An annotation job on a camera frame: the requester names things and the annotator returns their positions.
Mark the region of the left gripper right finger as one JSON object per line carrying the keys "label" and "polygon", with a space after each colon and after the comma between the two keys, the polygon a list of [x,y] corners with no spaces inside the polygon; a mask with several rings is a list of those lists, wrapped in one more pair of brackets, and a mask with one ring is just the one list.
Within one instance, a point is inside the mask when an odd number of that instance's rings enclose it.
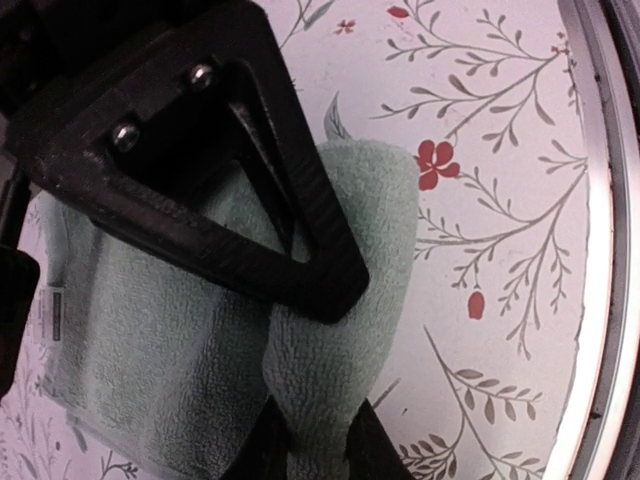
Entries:
{"label": "left gripper right finger", "polygon": [[346,459],[350,480],[413,479],[368,400],[350,426]]}

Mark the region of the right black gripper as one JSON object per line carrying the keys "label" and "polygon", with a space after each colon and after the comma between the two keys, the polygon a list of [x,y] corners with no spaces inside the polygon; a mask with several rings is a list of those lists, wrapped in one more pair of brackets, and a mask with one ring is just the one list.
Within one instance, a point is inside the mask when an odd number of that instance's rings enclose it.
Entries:
{"label": "right black gripper", "polygon": [[173,42],[180,29],[206,17],[216,32],[246,42],[257,30],[251,1],[4,1],[1,4],[1,113],[9,127],[2,152],[22,165],[55,123],[50,107],[33,126],[21,112],[50,98],[56,79],[89,81],[124,69],[154,45]]}

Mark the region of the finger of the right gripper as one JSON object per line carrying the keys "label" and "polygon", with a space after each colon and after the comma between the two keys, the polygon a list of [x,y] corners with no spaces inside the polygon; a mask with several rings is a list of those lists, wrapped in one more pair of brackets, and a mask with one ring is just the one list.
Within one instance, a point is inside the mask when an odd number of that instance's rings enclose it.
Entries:
{"label": "finger of the right gripper", "polygon": [[254,4],[246,42],[206,17],[105,77],[54,80],[18,120],[56,121],[16,166],[114,237],[332,324],[369,273]]}
{"label": "finger of the right gripper", "polygon": [[39,264],[30,255],[1,247],[1,398],[7,395],[14,382],[39,276]]}

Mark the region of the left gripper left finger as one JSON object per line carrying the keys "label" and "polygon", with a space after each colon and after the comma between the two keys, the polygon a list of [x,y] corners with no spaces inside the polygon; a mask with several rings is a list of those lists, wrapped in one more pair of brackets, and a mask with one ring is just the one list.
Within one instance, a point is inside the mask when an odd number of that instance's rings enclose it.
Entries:
{"label": "left gripper left finger", "polygon": [[285,480],[291,436],[275,399],[269,396],[252,431],[252,478]]}

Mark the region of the light green towel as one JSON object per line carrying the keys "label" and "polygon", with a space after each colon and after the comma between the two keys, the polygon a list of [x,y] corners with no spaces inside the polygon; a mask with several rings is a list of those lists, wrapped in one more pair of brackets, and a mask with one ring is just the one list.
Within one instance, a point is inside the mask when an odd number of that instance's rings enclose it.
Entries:
{"label": "light green towel", "polygon": [[46,282],[64,307],[46,394],[163,479],[253,479],[252,431],[272,396],[291,436],[287,479],[349,479],[349,429],[389,354],[411,276],[418,168],[377,141],[319,152],[370,273],[334,325],[209,283],[39,194]]}

